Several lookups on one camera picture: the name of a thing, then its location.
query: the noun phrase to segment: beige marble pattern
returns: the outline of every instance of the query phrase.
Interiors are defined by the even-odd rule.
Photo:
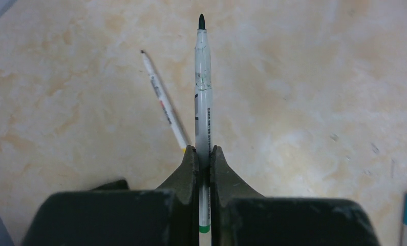
[[[398,0],[18,0],[0,19],[0,215],[13,240],[54,192],[118,177],[152,189],[179,165],[139,51],[193,133],[200,13],[214,143],[231,167],[267,196],[353,199],[396,245],[407,191]]]

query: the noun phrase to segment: white pen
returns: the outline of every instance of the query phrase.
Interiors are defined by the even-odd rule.
[[[209,163],[212,151],[211,140],[211,53],[203,14],[199,18],[197,42],[194,49],[196,62],[195,120],[196,153],[199,159],[201,183],[199,184],[199,231],[207,233],[211,225]]]
[[[149,78],[151,79],[152,87],[155,90],[155,94],[160,101],[161,107],[164,111],[165,116],[167,117],[168,123],[172,127],[173,133],[178,140],[179,147],[185,152],[185,148],[188,145],[188,140],[184,134],[184,131],[181,128],[181,125],[178,122],[178,119],[173,111],[172,105],[168,101],[167,95],[165,94],[164,88],[161,84],[160,78],[155,72],[154,67],[152,66],[151,60],[147,57],[144,51],[141,51],[141,56],[143,58],[144,66],[146,67]]]

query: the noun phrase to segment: scratch on surface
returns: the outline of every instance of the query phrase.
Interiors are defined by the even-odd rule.
[[[375,153],[375,154],[379,154],[379,149],[377,148],[377,146],[372,142],[371,143],[371,146],[372,146],[372,151]]]
[[[336,207],[332,210],[333,213],[341,213],[345,216],[346,219],[352,219],[352,213],[350,208],[346,207]]]
[[[372,172],[369,170],[363,170],[363,173],[368,175],[368,176],[372,176]]]
[[[334,134],[334,133],[332,133],[332,134],[330,135],[330,138],[331,138],[333,141],[335,141],[335,142],[337,142],[337,141],[339,140],[339,137],[338,137],[336,134]]]
[[[390,177],[393,179],[395,177],[395,166],[396,166],[396,162],[395,160],[392,158],[392,164],[390,165]]]

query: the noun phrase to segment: countertop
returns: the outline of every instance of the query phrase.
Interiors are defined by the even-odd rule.
[[[407,1],[18,0],[0,18],[0,216],[124,177],[157,187],[182,151],[140,50],[194,142],[205,15],[213,143],[266,196],[344,197],[396,245],[407,192]]]

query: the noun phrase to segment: pen tip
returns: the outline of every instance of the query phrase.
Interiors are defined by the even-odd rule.
[[[203,17],[203,14],[200,14],[199,17],[199,29],[205,30],[205,17]]]

